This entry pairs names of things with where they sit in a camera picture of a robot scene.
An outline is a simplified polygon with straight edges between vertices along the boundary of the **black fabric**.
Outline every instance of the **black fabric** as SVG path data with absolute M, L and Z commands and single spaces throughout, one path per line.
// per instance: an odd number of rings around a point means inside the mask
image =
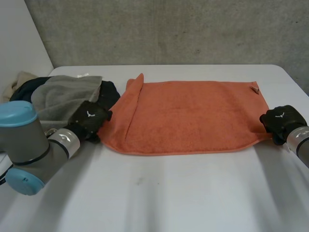
M 97 104 L 104 109 L 109 110 L 115 105 L 119 98 L 120 94 L 117 92 L 114 83 L 111 81 L 102 81 Z
M 37 89 L 37 87 L 44 85 L 50 77 L 38 77 L 25 82 L 19 87 L 15 93 L 11 96 L 10 102 L 12 101 L 27 101 L 32 103 L 31 95 Z

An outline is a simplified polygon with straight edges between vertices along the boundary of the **table surface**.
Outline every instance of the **table surface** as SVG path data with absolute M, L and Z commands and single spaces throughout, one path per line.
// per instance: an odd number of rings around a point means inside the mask
M 309 98 L 274 65 L 59 67 L 50 75 L 257 81 L 270 108 L 290 104 L 309 121 Z M 2 232 L 307 232 L 309 169 L 285 146 L 240 152 L 136 157 L 84 143 L 35 196 L 0 187 Z

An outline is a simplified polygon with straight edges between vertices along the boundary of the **towel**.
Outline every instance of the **towel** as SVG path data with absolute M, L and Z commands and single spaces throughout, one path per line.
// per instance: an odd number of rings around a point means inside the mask
M 35 78 L 37 78 L 36 75 L 21 71 L 17 75 L 17 78 L 5 88 L 1 96 L 1 103 L 8 102 L 18 88 L 20 88 L 25 82 Z
M 33 92 L 41 85 L 44 85 L 50 77 L 37 77 L 35 79 L 26 81 L 21 87 L 19 87 L 15 93 L 11 96 L 12 101 L 27 101 L 32 103 L 31 96 Z
M 32 93 L 31 100 L 43 129 L 47 131 L 66 126 L 82 102 L 96 102 L 101 81 L 101 76 L 75 78 L 60 75 L 39 86 Z
M 232 152 L 270 138 L 259 121 L 268 106 L 256 82 L 129 80 L 98 135 L 124 154 Z

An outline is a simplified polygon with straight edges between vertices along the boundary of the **gray towel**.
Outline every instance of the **gray towel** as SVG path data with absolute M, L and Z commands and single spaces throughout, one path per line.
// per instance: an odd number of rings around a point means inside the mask
M 101 82 L 101 76 L 75 78 L 61 75 L 51 77 L 38 87 L 31 95 L 31 101 L 44 131 L 64 127 L 83 101 L 96 102 Z

